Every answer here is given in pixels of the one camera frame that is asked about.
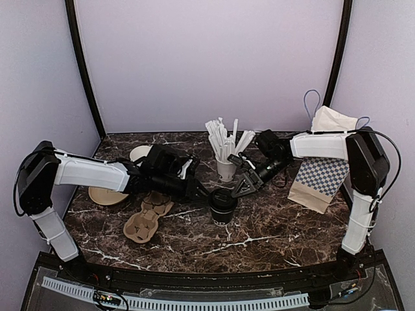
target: dark marble surface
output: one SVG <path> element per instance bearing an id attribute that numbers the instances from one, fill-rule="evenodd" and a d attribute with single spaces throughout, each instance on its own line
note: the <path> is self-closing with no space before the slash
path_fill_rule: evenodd
<path id="1" fill-rule="evenodd" d="M 196 176 L 208 190 L 234 185 L 234 182 L 220 184 L 207 133 L 109 135 L 96 157 L 128 157 L 133 148 L 142 144 L 169 144 L 196 154 L 201 159 Z M 246 153 L 261 159 L 253 144 Z M 65 223 L 88 261 L 122 268 L 186 273 L 249 272 L 335 260 L 346 232 L 349 209 L 340 193 L 325 214 L 288 200 L 299 167 L 300 161 L 289 167 L 286 187 L 277 187 L 284 184 L 280 174 L 274 184 L 241 198 L 232 222 L 226 227 L 213 223 L 205 203 L 177 203 L 159 219 L 159 228 L 151 241 L 136 244 L 123 235 L 123 226 L 132 214 L 141 210 L 144 194 L 103 207 L 90 200 L 85 187 L 75 194 Z"/>

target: black cup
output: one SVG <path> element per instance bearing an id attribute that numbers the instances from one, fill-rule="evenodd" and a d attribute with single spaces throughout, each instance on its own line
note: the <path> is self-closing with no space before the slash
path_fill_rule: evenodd
<path id="1" fill-rule="evenodd" d="M 210 211 L 215 224 L 223 226 L 230 223 L 233 211 L 238 206 L 238 199 L 232 198 L 228 189 L 216 189 L 208 198 Z"/>

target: checkered pattern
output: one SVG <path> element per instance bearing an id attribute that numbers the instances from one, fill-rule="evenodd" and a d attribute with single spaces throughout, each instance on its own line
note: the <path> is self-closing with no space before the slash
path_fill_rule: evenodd
<path id="1" fill-rule="evenodd" d="M 348 173 L 349 164 L 346 160 L 308 157 L 301 164 L 296 181 L 333 197 Z"/>

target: paper bag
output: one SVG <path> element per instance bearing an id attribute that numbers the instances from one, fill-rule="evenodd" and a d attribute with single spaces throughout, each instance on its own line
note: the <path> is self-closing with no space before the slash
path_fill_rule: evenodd
<path id="1" fill-rule="evenodd" d="M 356 123 L 357 118 L 347 117 L 323 106 L 316 112 L 311 130 L 354 130 Z M 324 214 L 348 174 L 349 165 L 346 160 L 305 158 L 292 183 L 288 199 Z"/>

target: black pole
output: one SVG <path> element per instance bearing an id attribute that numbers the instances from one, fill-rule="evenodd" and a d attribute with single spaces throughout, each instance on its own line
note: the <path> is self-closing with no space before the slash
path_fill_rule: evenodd
<path id="1" fill-rule="evenodd" d="M 99 115 L 97 101 L 93 95 L 91 81 L 89 80 L 88 70 L 86 69 L 86 62 L 84 57 L 84 51 L 82 50 L 82 44 L 80 42 L 80 34 L 78 29 L 77 15 L 75 12 L 75 4 L 73 0 L 65 0 L 67 21 L 69 23 L 69 29 L 71 31 L 73 50 L 75 51 L 75 57 L 77 58 L 78 69 L 86 98 L 88 100 L 89 109 L 91 110 L 95 126 L 99 137 L 103 139 L 106 136 L 104 125 L 102 123 L 101 116 Z"/>
<path id="2" fill-rule="evenodd" d="M 351 16 L 351 5 L 353 0 L 344 0 L 342 19 L 340 21 L 340 30 L 338 32 L 337 46 L 333 66 L 331 67 L 329 83 L 327 84 L 326 94 L 324 95 L 323 106 L 330 107 L 333 94 L 335 92 L 338 73 L 342 65 L 344 47 L 346 46 L 346 38 L 348 36 L 349 22 Z"/>

